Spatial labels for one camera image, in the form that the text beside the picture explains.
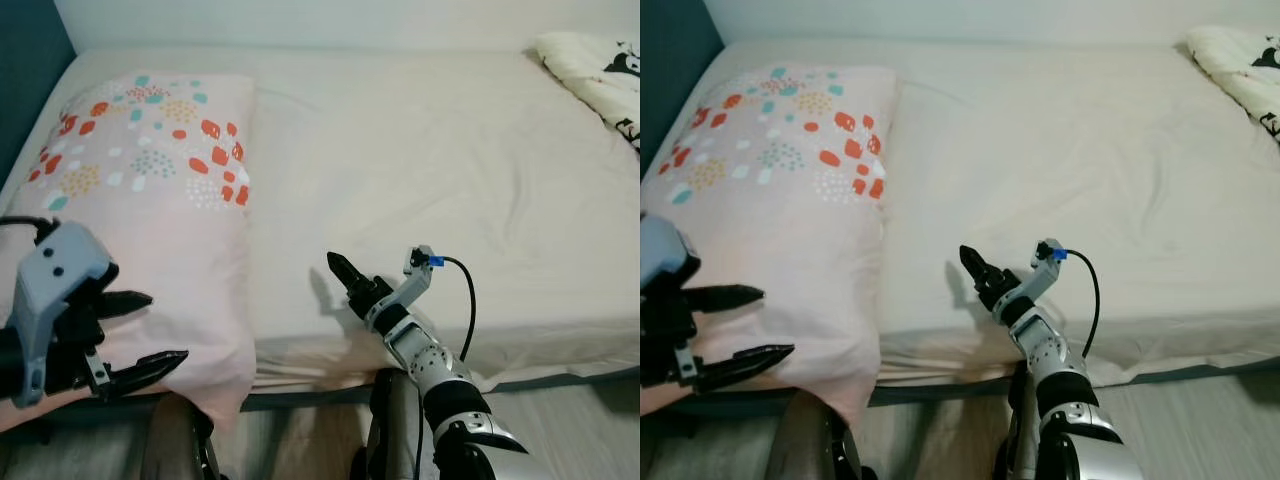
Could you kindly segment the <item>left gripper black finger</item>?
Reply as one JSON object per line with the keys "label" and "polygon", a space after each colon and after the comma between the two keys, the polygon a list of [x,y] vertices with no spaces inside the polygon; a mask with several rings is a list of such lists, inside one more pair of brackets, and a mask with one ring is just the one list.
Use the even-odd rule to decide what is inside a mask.
{"label": "left gripper black finger", "polygon": [[154,298],[137,291],[102,292],[100,294],[100,319],[123,317],[148,307]]}
{"label": "left gripper black finger", "polygon": [[119,370],[104,364],[105,379],[100,381],[100,397],[114,401],[150,388],[177,370],[188,356],[187,349],[169,349],[145,356],[134,365]]}
{"label": "left gripper black finger", "polygon": [[730,311],[763,300],[765,292],[750,285],[709,285],[700,288],[701,311]]}
{"label": "left gripper black finger", "polygon": [[704,364],[698,375],[698,392],[708,393],[759,375],[795,351],[795,346],[758,346],[742,349],[730,358]]}

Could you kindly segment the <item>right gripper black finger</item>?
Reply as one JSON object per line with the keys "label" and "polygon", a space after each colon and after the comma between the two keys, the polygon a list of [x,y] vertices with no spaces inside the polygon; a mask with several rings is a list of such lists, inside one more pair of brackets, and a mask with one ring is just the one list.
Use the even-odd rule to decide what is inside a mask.
{"label": "right gripper black finger", "polygon": [[351,297],[361,287],[361,271],[343,255],[326,253],[326,265]]}
{"label": "right gripper black finger", "polygon": [[982,255],[970,246],[963,246],[963,266],[977,285],[996,285],[1004,280],[1004,271],[988,264]]}
{"label": "right gripper black finger", "polygon": [[989,278],[992,266],[982,257],[982,255],[970,246],[960,246],[960,261],[966,273],[974,280],[977,291],[987,291],[989,288]]}
{"label": "right gripper black finger", "polygon": [[374,282],[340,253],[330,252],[330,271],[348,293],[366,292],[374,288]]}

